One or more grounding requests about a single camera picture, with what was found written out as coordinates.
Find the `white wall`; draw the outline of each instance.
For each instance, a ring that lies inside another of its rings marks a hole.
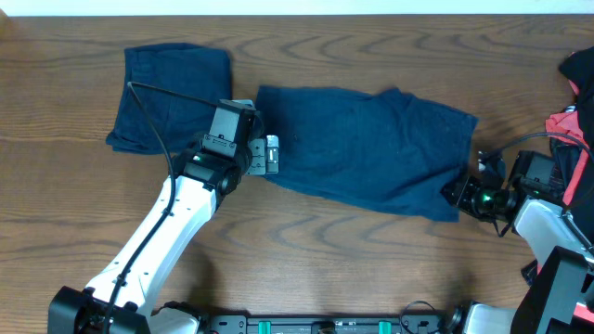
[[[0,0],[9,16],[594,13],[594,0]]]

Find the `blue cloth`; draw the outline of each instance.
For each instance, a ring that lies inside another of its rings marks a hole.
[[[458,220],[440,190],[467,169],[475,117],[398,89],[261,87],[256,108],[280,143],[268,180],[373,211]]]
[[[155,134],[126,87],[129,81],[212,102],[231,98],[231,62],[225,50],[163,44],[128,48],[124,54],[122,100],[113,131],[106,139],[115,151],[162,153]],[[197,132],[210,129],[213,107],[146,88],[135,90],[172,152],[186,148]]]

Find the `table surface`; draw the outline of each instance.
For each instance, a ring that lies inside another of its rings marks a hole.
[[[56,292],[83,288],[151,208],[163,157],[114,153],[104,140],[123,49],[170,42],[229,50],[235,98],[255,98],[260,84],[398,86],[478,116],[475,151],[540,131],[571,103],[557,65],[594,45],[594,17],[11,19],[0,37],[0,332],[44,332]],[[547,141],[521,148],[546,152]],[[246,177],[158,304],[255,315],[396,314],[415,300],[515,307],[532,260],[519,237],[465,215],[446,224],[369,212]]]

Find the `wire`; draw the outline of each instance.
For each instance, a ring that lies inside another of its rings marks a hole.
[[[408,329],[408,324],[405,324],[405,325],[402,325],[402,324],[405,322],[403,319],[404,319],[405,313],[408,311],[408,309],[411,306],[419,305],[419,304],[423,304],[423,305],[427,305],[427,306],[431,307],[431,309],[433,310],[433,312],[437,315],[437,311],[435,310],[435,308],[431,304],[429,304],[428,302],[426,302],[426,301],[414,301],[414,302],[410,303],[409,305],[407,305],[407,307],[405,307],[405,309],[402,310],[402,312],[400,313],[400,332],[401,333],[404,333],[404,330],[405,330],[408,334],[415,334],[415,333],[411,332],[410,329]],[[437,330],[434,330],[433,332],[430,332],[429,334],[437,333],[437,332],[439,332],[439,330],[440,330],[440,328],[438,328]]]
[[[217,106],[216,103],[211,102],[211,101],[209,101],[207,99],[204,99],[204,98],[199,98],[199,97],[187,96],[187,95],[184,95],[184,94],[179,94],[179,93],[176,93],[176,92],[173,92],[173,91],[170,91],[170,90],[167,90],[167,89],[155,87],[155,86],[152,86],[152,85],[146,84],[146,83],[128,82],[128,88],[131,89],[132,94],[135,96],[135,101],[136,101],[136,104],[138,104],[138,106],[140,106],[140,102],[139,102],[140,100],[138,99],[138,96],[136,95],[136,93],[135,93],[134,89],[132,88],[132,86],[137,86],[137,87],[142,87],[142,88],[156,90],[158,92],[161,92],[161,93],[164,93],[164,94],[167,94],[167,95],[170,95],[170,96],[183,97],[185,99],[196,101],[196,102],[200,102],[202,104],[205,104],[205,105],[208,105],[208,106],[211,106],[211,107],[215,107],[215,108]]]
[[[486,153],[481,159],[486,161],[489,158],[494,157],[497,154],[500,154],[506,148],[510,148],[512,146],[522,143],[525,140],[528,140],[528,139],[534,138],[534,137],[538,137],[538,136],[562,137],[562,138],[569,139],[569,140],[573,141],[574,143],[576,143],[580,148],[585,150],[585,152],[589,155],[590,159],[594,163],[594,153],[592,153],[592,151],[586,144],[582,143],[582,141],[580,141],[579,139],[577,139],[576,137],[574,137],[572,135],[562,134],[562,133],[534,133],[534,134],[530,134],[530,135],[523,135],[520,138],[510,141],[508,144],[506,144],[502,148],[498,148],[491,152]],[[579,199],[573,199],[569,205],[565,206],[563,208],[563,212],[567,212],[567,211],[571,210],[572,208],[575,208],[577,206],[584,204],[593,194],[594,194],[594,183],[592,183],[592,185],[590,186],[588,191],[583,196],[581,196]]]
[[[152,119],[150,118],[149,113],[147,112],[147,110],[142,105],[142,102],[140,101],[140,98],[138,97],[138,95],[136,94],[136,91],[134,90],[134,86],[143,87],[143,88],[149,88],[149,89],[154,89],[154,90],[157,90],[159,92],[163,92],[165,94],[169,94],[169,95],[173,95],[173,96],[185,97],[185,98],[188,98],[188,99],[191,99],[191,100],[194,100],[194,101],[199,101],[201,103],[204,103],[204,104],[207,104],[207,105],[215,106],[216,107],[216,104],[214,104],[214,103],[212,103],[210,101],[203,100],[201,98],[192,97],[192,96],[183,96],[181,94],[177,94],[177,93],[174,93],[174,92],[165,90],[165,89],[153,87],[153,86],[150,86],[150,85],[147,85],[147,84],[135,83],[135,82],[128,82],[128,84],[127,84],[127,87],[130,90],[130,92],[132,93],[132,97],[134,98],[135,103],[138,105],[138,107],[140,108],[140,111],[142,111],[142,113],[144,114],[145,118],[147,119],[147,123],[148,123],[148,126],[150,127],[150,130],[152,130],[152,132],[157,137],[157,140],[159,140],[159,144],[161,145],[161,148],[162,148],[163,153],[165,155],[165,159],[167,160],[167,169],[169,170],[169,179],[171,180],[171,194],[169,195],[169,201],[167,202],[167,206],[165,207],[165,210],[163,210],[163,213],[161,215],[161,218],[159,218],[159,220],[157,221],[157,223],[150,229],[150,231],[148,232],[147,236],[142,240],[142,242],[140,243],[140,245],[138,245],[138,248],[136,248],[136,250],[134,251],[134,253],[130,257],[130,259],[126,263],[126,265],[123,267],[122,272],[118,275],[118,278],[117,278],[117,280],[115,282],[115,287],[113,287],[113,291],[111,292],[110,302],[108,303],[108,307],[107,307],[107,310],[105,312],[105,318],[103,320],[103,333],[104,334],[107,334],[107,333],[110,332],[109,327],[110,327],[111,313],[113,312],[113,308],[114,308],[115,303],[116,303],[116,300],[118,298],[118,293],[120,292],[120,289],[122,288],[123,283],[125,283],[126,276],[130,272],[130,269],[132,268],[132,265],[134,264],[134,262],[135,262],[136,258],[138,257],[138,255],[140,255],[140,253],[142,252],[142,250],[149,243],[150,239],[155,235],[155,233],[157,232],[157,230],[159,229],[159,227],[161,227],[161,225],[163,224],[163,222],[165,221],[165,219],[167,218],[167,216],[169,216],[169,214],[171,212],[171,209],[174,207],[174,202],[175,202],[175,177],[174,177],[174,165],[173,165],[173,163],[171,161],[171,153],[169,152],[169,149],[167,148],[167,145],[165,145],[165,143],[163,142],[163,139],[162,139],[161,135],[159,134],[159,131],[155,127],[155,124],[153,123]]]

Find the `green connector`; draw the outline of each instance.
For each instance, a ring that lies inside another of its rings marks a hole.
[[[261,321],[258,323],[258,334],[272,334],[270,321]]]
[[[392,334],[392,323],[389,321],[380,321],[380,334]]]

